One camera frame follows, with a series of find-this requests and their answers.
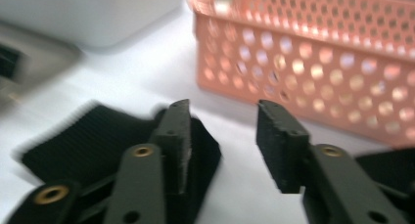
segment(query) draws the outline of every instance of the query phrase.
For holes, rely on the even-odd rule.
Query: brass grommet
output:
[[[34,202],[37,204],[57,202],[63,199],[68,193],[68,187],[63,185],[48,187],[34,197]]]
[[[329,156],[329,157],[341,157],[342,156],[342,152],[339,149],[334,148],[334,147],[324,147],[322,151],[326,156]]]
[[[153,153],[153,149],[143,147],[143,148],[136,149],[133,154],[135,157],[147,157],[151,155],[152,153]]]

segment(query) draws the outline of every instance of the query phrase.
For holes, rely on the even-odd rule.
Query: white tabletop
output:
[[[56,49],[48,52],[45,47],[32,45],[25,49],[36,54],[33,59],[47,64],[51,54],[59,54],[54,54]],[[69,66],[23,91],[0,112],[2,222],[40,184],[12,155],[39,137],[50,135],[57,126],[65,125],[79,107],[96,100],[144,117],[160,104],[190,99],[192,114],[202,120],[223,153],[197,223],[307,223],[301,195],[279,193],[257,149],[256,106],[198,87],[193,14],[186,6],[112,50],[83,50],[69,61],[57,62]],[[315,144],[337,145],[353,155],[387,149],[344,131],[309,121],[302,123]]]

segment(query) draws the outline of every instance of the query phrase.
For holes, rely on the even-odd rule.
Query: white container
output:
[[[0,0],[0,21],[70,43],[109,47],[182,0]]]

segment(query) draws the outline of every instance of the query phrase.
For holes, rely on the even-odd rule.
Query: black plastic part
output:
[[[167,195],[167,223],[193,224],[203,205],[208,187],[219,165],[219,145],[198,119],[192,118],[192,156],[186,192]]]
[[[22,54],[18,50],[0,45],[0,76],[14,79],[21,58]]]
[[[316,191],[310,191],[308,188],[305,189],[304,195],[302,196],[302,203],[309,224],[329,223],[329,208]]]
[[[189,100],[170,105],[150,143],[161,148],[164,155],[164,182],[168,194],[182,194],[191,154]]]
[[[281,105],[270,101],[259,101],[257,120],[256,143],[278,188],[284,194],[299,193],[308,132]]]
[[[104,224],[164,224],[161,150],[151,144],[128,149],[116,175]]]
[[[346,151],[310,147],[307,168],[329,209],[327,224],[408,223]]]
[[[67,224],[71,219],[71,211],[79,192],[79,184],[64,180],[38,187],[26,197],[9,219],[8,224]]]

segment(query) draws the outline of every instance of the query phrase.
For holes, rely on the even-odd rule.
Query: perforated basket side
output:
[[[415,145],[414,63],[284,30],[197,14],[198,83],[379,140]]]
[[[253,22],[324,30],[344,42],[415,58],[415,0],[239,0]]]

